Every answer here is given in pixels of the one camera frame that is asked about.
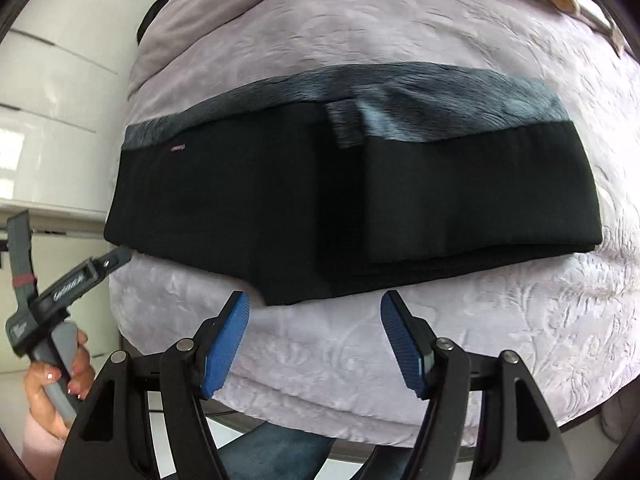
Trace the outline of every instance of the human hand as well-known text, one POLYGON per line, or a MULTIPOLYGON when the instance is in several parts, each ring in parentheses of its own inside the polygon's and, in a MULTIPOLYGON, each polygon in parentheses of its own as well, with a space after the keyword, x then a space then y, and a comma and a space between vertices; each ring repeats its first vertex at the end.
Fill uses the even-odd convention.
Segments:
MULTIPOLYGON (((95 378, 89 352, 84 347, 87 339, 86 333, 78 330, 78 352, 71 368, 72 379, 68 384, 69 394, 77 395, 80 399, 87 396, 95 378)), ((60 375, 60 370, 55 366, 31 363, 24 377, 24 391, 34 420, 53 436, 65 440, 69 430, 44 391, 44 386, 55 383, 60 375)))

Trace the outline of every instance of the pants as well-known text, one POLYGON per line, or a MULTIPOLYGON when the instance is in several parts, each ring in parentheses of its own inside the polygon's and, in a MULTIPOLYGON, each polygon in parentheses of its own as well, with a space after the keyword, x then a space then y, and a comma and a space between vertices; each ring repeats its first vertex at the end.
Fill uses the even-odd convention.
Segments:
MULTIPOLYGON (((313 480, 334 441, 265 422, 220 448, 218 454, 231 480, 313 480)), ((399 480, 411 452, 378 446, 351 480, 399 480)), ((178 477, 173 474, 165 480, 178 477)))

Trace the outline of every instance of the blue gripper pad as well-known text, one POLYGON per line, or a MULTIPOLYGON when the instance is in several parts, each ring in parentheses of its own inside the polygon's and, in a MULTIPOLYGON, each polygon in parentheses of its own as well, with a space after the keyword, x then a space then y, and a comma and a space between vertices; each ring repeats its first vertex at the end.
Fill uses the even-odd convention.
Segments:
POLYGON ((206 357, 204 380, 201 385, 202 394, 206 399, 210 399, 213 393, 222 388, 225 383, 247 323, 249 323, 249 298, 245 294, 239 294, 236 304, 233 305, 231 313, 218 332, 218 337, 206 357))
POLYGON ((422 353, 418 350, 389 292, 385 293, 380 301, 380 318, 402 372, 404 384, 423 399, 426 396, 427 386, 424 383, 422 353))

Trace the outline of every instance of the metal screw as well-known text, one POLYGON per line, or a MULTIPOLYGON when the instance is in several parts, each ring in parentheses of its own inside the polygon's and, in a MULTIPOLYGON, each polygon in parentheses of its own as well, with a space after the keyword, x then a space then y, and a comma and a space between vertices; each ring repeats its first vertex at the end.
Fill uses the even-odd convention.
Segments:
POLYGON ((502 358, 512 365, 516 364, 520 360, 518 354, 513 350, 505 350, 502 354, 502 358))
POLYGON ((193 340, 189 339, 189 338, 185 338, 185 339, 180 339, 180 341, 178 341, 175 344, 175 347, 180 351, 180 352, 188 352, 189 350, 191 350, 193 348, 193 340))
POLYGON ((453 350, 453 341, 448 337, 439 337, 436 339, 436 346, 440 350, 453 350))
POLYGON ((124 359, 127 358, 127 353, 124 350, 116 350, 113 354, 111 354, 111 362, 112 363, 121 363, 124 359))

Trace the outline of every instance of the gray handle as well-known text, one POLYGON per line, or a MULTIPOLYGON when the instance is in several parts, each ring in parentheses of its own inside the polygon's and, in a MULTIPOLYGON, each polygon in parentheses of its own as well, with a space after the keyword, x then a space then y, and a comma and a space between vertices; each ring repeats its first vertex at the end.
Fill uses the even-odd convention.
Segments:
POLYGON ((65 321, 59 324, 50 337, 39 343, 29 354, 32 361, 54 365, 62 372, 60 380, 55 384, 48 384, 44 389, 67 427, 73 423, 81 405, 78 397, 67 393, 67 385, 71 380, 71 365, 77 351, 78 326, 75 323, 65 321))

